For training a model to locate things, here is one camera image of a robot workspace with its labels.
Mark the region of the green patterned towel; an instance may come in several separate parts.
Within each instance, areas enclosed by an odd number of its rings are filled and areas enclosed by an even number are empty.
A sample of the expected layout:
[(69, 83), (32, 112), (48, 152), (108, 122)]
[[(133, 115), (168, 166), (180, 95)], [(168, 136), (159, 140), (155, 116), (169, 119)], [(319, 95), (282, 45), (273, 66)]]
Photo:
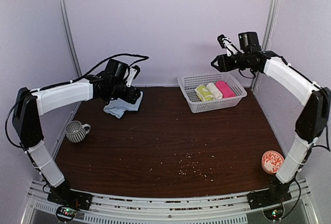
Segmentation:
[(194, 91), (202, 102), (215, 100), (215, 96), (203, 84), (196, 87)]

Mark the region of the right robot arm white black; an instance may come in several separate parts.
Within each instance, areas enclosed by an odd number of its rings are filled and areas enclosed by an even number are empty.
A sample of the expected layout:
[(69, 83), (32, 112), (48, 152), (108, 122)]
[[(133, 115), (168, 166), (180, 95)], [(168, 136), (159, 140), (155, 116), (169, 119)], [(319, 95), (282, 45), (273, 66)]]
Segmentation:
[(276, 172), (276, 179), (280, 184), (289, 184), (305, 165), (311, 150), (318, 147), (318, 138), (323, 132), (327, 132), (330, 89), (308, 79), (283, 56), (271, 50), (262, 50), (256, 32), (240, 33), (238, 39), (239, 48), (229, 37), (219, 35), (217, 41), (226, 53), (216, 56), (211, 66), (219, 72), (246, 69), (251, 74), (260, 72), (282, 85), (303, 107), (295, 123), (293, 145), (283, 165)]

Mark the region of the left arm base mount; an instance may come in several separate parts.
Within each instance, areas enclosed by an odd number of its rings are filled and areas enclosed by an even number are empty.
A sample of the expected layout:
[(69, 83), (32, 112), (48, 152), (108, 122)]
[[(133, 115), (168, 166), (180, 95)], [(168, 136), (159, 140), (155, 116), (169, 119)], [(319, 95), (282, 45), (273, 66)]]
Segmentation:
[(71, 189), (71, 184), (64, 181), (58, 187), (51, 186), (47, 200), (68, 206), (75, 210), (89, 210), (93, 195)]

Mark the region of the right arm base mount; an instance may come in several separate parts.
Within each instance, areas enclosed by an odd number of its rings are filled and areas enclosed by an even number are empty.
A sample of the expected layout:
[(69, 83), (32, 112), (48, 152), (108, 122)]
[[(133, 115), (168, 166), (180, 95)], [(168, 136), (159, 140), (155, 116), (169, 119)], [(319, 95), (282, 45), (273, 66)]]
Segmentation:
[(290, 183), (271, 183), (268, 189), (252, 191), (247, 194), (251, 210), (281, 204), (292, 199), (289, 191)]

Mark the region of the light blue towel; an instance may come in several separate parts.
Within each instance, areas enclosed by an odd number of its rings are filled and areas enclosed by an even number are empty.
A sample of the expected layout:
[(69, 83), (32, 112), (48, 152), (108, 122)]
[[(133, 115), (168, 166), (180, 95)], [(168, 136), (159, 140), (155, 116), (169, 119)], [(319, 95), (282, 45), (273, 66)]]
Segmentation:
[(140, 91), (141, 95), (137, 99), (136, 103), (131, 104), (125, 102), (122, 99), (112, 100), (103, 108), (104, 113), (111, 114), (116, 118), (121, 118), (126, 111), (135, 112), (139, 110), (141, 101), (143, 99), (143, 92)]

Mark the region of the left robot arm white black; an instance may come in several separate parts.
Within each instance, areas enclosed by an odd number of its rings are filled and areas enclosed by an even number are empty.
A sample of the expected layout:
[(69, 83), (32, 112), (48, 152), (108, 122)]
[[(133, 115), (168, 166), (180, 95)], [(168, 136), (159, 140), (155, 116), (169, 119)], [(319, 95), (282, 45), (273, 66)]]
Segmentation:
[(12, 120), (20, 140), (16, 147), (30, 157), (62, 205), (70, 205), (74, 201), (74, 193), (46, 148), (40, 117), (64, 106), (93, 99), (102, 99), (106, 104), (117, 99), (135, 104), (141, 92), (132, 86), (132, 82), (140, 73), (140, 67), (136, 63), (125, 64), (114, 57), (104, 59), (104, 63), (106, 68), (96, 75), (88, 71), (67, 82), (37, 89), (19, 89), (16, 102), (6, 117)]

